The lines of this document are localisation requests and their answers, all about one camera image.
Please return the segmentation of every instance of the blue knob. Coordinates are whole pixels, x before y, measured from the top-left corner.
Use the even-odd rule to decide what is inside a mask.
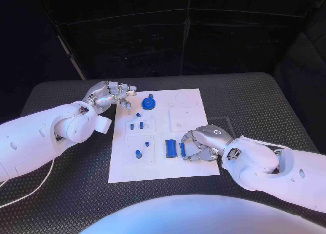
[[[142,101],[142,107],[145,110],[153,110],[155,106],[156,106],[156,102],[155,102],[155,96],[153,94],[149,95],[149,97]]]
[[[136,151],[136,157],[138,157],[138,159],[140,159],[140,158],[142,158],[140,150],[138,150],[138,151]]]

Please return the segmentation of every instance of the white board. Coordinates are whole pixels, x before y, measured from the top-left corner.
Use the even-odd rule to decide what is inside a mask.
[[[148,111],[142,101],[153,94],[156,107]],[[127,98],[132,110],[117,106],[109,182],[127,182],[191,176],[220,175],[218,163],[191,162],[181,157],[179,142],[185,133],[208,125],[198,89],[138,92]],[[177,158],[166,158],[166,140],[177,140]],[[192,140],[187,154],[200,152]]]

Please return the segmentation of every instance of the robotic hand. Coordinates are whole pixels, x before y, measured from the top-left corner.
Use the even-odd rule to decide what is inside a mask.
[[[107,133],[112,120],[101,114],[112,104],[130,109],[127,96],[136,87],[117,82],[97,83],[83,101],[58,106],[0,125],[0,182],[32,172],[64,151]]]
[[[233,139],[217,126],[190,131],[181,142],[192,138],[203,151],[185,160],[214,161],[229,170],[239,185],[260,190],[309,209],[326,213],[326,156],[253,140]]]

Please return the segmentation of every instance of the black mat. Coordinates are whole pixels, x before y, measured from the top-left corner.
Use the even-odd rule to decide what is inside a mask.
[[[200,88],[210,123],[239,137],[285,144],[317,152],[317,147],[270,75],[266,73],[129,78],[116,81],[139,91]],[[90,81],[42,83],[34,89],[23,115],[81,100]],[[116,107],[104,116],[114,120]],[[221,175],[109,184],[113,129],[96,132],[55,160],[51,177],[39,191],[0,209],[0,233],[78,233],[109,214],[145,200],[181,194],[217,194],[268,204],[326,227],[326,214],[249,191]],[[13,179],[0,189],[0,204],[21,198],[39,185],[51,164]]]

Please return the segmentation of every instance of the small blue part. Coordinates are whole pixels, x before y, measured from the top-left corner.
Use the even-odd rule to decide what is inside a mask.
[[[136,157],[138,157],[138,159],[140,159],[140,158],[142,158],[140,150],[138,150],[138,151],[136,151]]]
[[[178,157],[178,152],[177,152],[177,140],[166,140],[166,157]]]
[[[155,96],[153,94],[149,95],[149,98],[146,98],[143,101],[142,101],[142,107],[145,110],[151,111],[155,109],[155,106],[156,106],[156,102],[155,102]]]
[[[187,156],[187,146],[184,143],[179,143],[179,147],[181,147],[181,156],[185,157]]]

